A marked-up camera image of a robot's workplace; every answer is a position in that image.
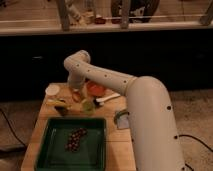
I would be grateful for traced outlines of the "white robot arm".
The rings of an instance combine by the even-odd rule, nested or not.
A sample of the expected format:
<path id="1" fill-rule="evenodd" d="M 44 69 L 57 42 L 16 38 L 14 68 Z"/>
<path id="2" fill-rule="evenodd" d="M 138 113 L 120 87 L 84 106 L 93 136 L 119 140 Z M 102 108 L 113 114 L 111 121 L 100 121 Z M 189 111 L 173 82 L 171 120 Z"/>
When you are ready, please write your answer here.
<path id="1" fill-rule="evenodd" d="M 137 171 L 185 170 L 170 96 L 160 80 L 94 66 L 85 50 L 67 57 L 64 67 L 71 88 L 80 89 L 90 79 L 126 98 Z"/>

